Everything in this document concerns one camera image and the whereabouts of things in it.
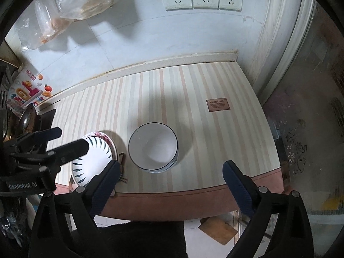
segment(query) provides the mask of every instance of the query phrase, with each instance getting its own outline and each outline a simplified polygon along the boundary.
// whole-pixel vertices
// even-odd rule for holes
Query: silver screw
[[[85,191],[85,186],[78,186],[76,189],[77,193],[82,193]]]
[[[51,196],[51,191],[47,191],[44,193],[44,197],[49,198]]]
[[[46,171],[48,168],[46,167],[46,166],[41,166],[40,168],[39,168],[39,171],[42,173],[42,172],[44,172],[44,171]]]
[[[258,187],[259,192],[266,193],[268,189],[265,186],[259,186]]]
[[[292,194],[295,198],[300,197],[300,193],[297,192],[296,190],[291,191],[291,194]]]

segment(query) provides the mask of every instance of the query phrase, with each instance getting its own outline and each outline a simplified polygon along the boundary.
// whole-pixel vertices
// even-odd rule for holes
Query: plate
[[[128,145],[129,156],[137,167],[160,173],[177,162],[178,140],[165,124],[151,122],[137,128]]]
[[[111,138],[102,132],[92,132],[82,138],[88,142],[89,150],[86,155],[73,160],[72,177],[77,185],[86,186],[110,160],[117,160],[118,155]]]

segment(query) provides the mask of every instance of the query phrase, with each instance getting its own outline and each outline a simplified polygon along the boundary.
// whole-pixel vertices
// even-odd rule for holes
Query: metal spoon
[[[36,115],[35,107],[33,104],[29,104],[19,119],[18,127],[14,133],[16,138],[24,133],[32,132]]]

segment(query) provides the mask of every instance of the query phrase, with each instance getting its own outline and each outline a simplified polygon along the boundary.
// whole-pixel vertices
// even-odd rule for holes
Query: white bowl
[[[150,173],[164,172],[177,162],[177,136],[165,124],[147,123],[131,135],[128,151],[137,167]]]
[[[85,156],[72,161],[72,177],[77,185],[86,186],[110,160],[118,160],[118,155],[111,138],[102,132],[91,132],[82,138],[88,142],[89,150]]]

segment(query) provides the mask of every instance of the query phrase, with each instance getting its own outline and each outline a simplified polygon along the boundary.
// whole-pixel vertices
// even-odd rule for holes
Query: white plate
[[[100,174],[112,159],[118,160],[117,150],[111,138],[102,132],[92,132],[82,137],[88,142],[85,156],[73,160],[72,176],[77,185],[86,186]]]
[[[160,173],[177,161],[178,140],[165,124],[147,123],[132,134],[128,145],[129,156],[139,168]]]

